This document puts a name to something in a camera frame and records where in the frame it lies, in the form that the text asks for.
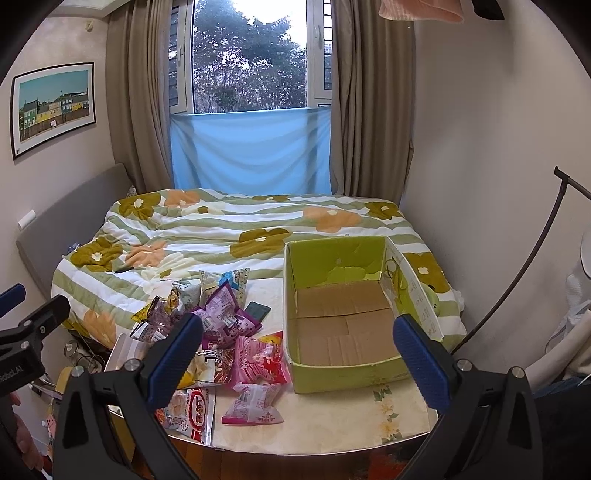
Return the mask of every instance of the window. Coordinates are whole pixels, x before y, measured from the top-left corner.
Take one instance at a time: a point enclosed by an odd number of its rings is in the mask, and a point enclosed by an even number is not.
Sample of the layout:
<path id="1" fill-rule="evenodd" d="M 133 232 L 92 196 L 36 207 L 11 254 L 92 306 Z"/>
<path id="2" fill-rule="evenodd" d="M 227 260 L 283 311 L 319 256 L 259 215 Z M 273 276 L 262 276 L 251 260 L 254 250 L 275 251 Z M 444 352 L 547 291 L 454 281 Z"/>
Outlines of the window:
<path id="1" fill-rule="evenodd" d="M 332 12 L 330 0 L 308 2 L 308 105 L 330 104 L 332 98 Z"/>
<path id="2" fill-rule="evenodd" d="M 172 113 L 330 104 L 330 0 L 176 0 L 173 5 Z"/>
<path id="3" fill-rule="evenodd" d="M 168 100 L 171 113 L 193 112 L 193 84 L 190 67 L 186 67 L 185 52 L 191 52 L 191 36 L 187 30 L 193 26 L 193 2 L 175 0 L 170 17 L 168 44 Z"/>

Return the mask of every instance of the wooden floor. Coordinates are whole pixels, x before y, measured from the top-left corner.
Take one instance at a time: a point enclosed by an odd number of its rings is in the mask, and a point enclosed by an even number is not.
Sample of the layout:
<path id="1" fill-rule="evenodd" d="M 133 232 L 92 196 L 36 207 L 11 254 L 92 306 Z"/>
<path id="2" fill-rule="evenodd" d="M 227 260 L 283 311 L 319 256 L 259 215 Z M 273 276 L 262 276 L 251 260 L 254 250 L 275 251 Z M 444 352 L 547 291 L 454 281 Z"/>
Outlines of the wooden floor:
<path id="1" fill-rule="evenodd" d="M 279 457 L 252 453 L 220 452 L 173 440 L 187 463 L 202 480 L 362 480 L 367 476 L 366 452 L 316 457 Z M 151 478 L 141 455 L 134 456 L 135 470 Z"/>

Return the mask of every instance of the pink snack package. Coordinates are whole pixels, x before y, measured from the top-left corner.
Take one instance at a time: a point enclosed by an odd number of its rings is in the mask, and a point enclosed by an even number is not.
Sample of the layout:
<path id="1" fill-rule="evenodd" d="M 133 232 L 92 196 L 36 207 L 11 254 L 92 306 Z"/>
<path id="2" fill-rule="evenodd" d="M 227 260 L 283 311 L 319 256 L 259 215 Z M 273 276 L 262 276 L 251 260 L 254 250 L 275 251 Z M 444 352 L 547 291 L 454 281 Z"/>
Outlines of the pink snack package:
<path id="1" fill-rule="evenodd" d="M 269 335 L 272 342 L 239 336 L 234 350 L 234 365 L 230 386 L 253 384 L 262 378 L 271 383 L 286 384 L 291 380 L 289 370 L 283 362 L 281 347 L 282 332 Z"/>
<path id="2" fill-rule="evenodd" d="M 222 417 L 228 425 L 270 425 L 282 423 L 283 418 L 271 404 L 279 393 L 281 385 L 237 384 L 234 390 L 240 396 Z"/>

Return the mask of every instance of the candy wrapper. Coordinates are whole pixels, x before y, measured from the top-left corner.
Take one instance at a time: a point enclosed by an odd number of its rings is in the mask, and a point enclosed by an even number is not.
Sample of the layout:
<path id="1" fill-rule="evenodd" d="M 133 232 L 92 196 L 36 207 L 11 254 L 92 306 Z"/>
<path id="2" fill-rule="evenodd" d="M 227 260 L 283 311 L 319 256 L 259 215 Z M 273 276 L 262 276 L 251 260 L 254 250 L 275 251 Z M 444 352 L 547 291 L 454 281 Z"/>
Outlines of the candy wrapper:
<path id="1" fill-rule="evenodd" d="M 189 280 L 178 280 L 173 282 L 172 292 L 178 298 L 178 305 L 173 310 L 172 315 L 180 317 L 183 313 L 192 312 L 199 307 L 201 285 L 195 285 Z"/>
<path id="2" fill-rule="evenodd" d="M 203 338 L 214 348 L 230 348 L 238 336 L 251 336 L 262 328 L 259 321 L 238 309 L 228 282 L 209 297 L 205 309 L 197 308 L 193 313 L 201 318 Z"/>
<path id="3" fill-rule="evenodd" d="M 271 383 L 289 383 L 291 377 L 283 361 L 282 338 L 283 332 L 262 339 L 239 336 L 234 350 L 230 386 L 253 384 L 261 378 Z"/>
<path id="4" fill-rule="evenodd" d="M 173 326 L 177 320 L 176 318 L 171 317 L 168 314 L 168 311 L 170 311 L 168 303 L 162 300 L 160 297 L 154 297 L 154 299 L 151 300 L 150 303 L 148 303 L 144 308 L 133 314 L 131 319 L 140 324 L 147 322 L 150 325 L 155 326 L 158 331 L 166 338 L 173 329 Z"/>
<path id="5" fill-rule="evenodd" d="M 138 323 L 129 336 L 135 340 L 140 340 L 141 342 L 147 343 L 154 343 L 158 342 L 158 340 L 164 340 L 166 335 L 158 330 L 158 327 L 149 324 L 148 322 L 140 322 Z"/>
<path id="6" fill-rule="evenodd" d="M 248 281 L 249 273 L 249 268 L 241 268 L 240 270 L 233 270 L 222 274 L 204 271 L 199 272 L 202 291 L 201 306 L 203 307 L 216 289 L 221 287 L 224 282 L 227 281 L 238 301 L 238 307 L 243 309 L 246 295 L 246 282 Z"/>
<path id="7" fill-rule="evenodd" d="M 175 430 L 203 445 L 212 444 L 215 393 L 207 388 L 174 392 L 170 403 L 156 418 L 167 430 Z"/>
<path id="8" fill-rule="evenodd" d="M 281 385 L 237 384 L 234 390 L 240 396 L 222 417 L 222 423 L 230 425 L 270 425 L 282 423 L 283 418 L 271 404 Z"/>
<path id="9" fill-rule="evenodd" d="M 195 354 L 196 387 L 216 387 L 230 381 L 234 349 L 201 350 Z"/>

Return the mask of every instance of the olive green flower pattern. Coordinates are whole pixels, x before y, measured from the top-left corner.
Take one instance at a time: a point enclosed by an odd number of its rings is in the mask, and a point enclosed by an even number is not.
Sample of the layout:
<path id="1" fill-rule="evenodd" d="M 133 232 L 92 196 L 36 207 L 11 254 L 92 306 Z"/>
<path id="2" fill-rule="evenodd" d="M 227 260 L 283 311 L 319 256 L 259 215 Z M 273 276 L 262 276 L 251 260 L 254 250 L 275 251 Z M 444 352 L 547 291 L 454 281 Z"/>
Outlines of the olive green flower pattern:
<path id="1" fill-rule="evenodd" d="M 113 260 L 123 253 L 121 245 L 113 245 L 100 236 L 89 244 L 78 247 L 70 261 L 78 268 L 87 266 L 91 272 L 113 271 Z"/>
<path id="2" fill-rule="evenodd" d="M 370 217 L 379 218 L 380 220 L 392 220 L 392 217 L 404 218 L 395 203 L 368 202 L 365 206 L 369 209 L 368 215 Z"/>
<path id="3" fill-rule="evenodd" d="M 262 253 L 281 252 L 285 247 L 285 238 L 291 232 L 284 228 L 273 228 L 267 231 L 264 228 L 242 232 L 238 243 L 230 246 L 230 254 L 234 258 L 245 258 Z"/>
<path id="4" fill-rule="evenodd" d="M 135 215 L 139 220 L 147 220 L 154 214 L 154 207 L 160 203 L 158 192 L 145 193 L 120 200 L 119 214 L 124 217 Z"/>
<path id="5" fill-rule="evenodd" d="M 429 285 L 436 293 L 449 291 L 449 283 L 447 283 L 443 270 L 441 270 L 431 252 L 422 254 L 406 253 L 404 256 L 421 282 Z"/>
<path id="6" fill-rule="evenodd" d="M 252 198 L 257 202 L 289 202 L 287 195 L 256 195 Z"/>

